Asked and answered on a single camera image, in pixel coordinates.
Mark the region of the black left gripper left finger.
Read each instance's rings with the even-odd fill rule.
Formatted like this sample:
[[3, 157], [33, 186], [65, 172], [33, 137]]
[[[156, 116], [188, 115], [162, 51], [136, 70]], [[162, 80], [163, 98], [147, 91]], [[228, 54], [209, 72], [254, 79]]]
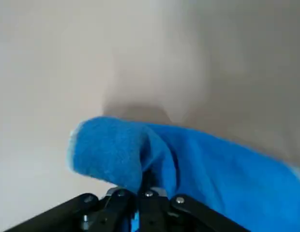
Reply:
[[128, 232], [134, 214], [135, 195], [111, 188], [103, 198], [78, 195], [35, 217], [7, 229], [8, 232]]

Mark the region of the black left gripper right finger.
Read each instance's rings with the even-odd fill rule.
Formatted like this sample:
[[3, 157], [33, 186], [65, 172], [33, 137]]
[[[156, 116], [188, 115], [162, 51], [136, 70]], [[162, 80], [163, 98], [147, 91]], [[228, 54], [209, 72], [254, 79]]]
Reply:
[[152, 188], [139, 194], [140, 232], [247, 232], [248, 230], [185, 194], [168, 199]]

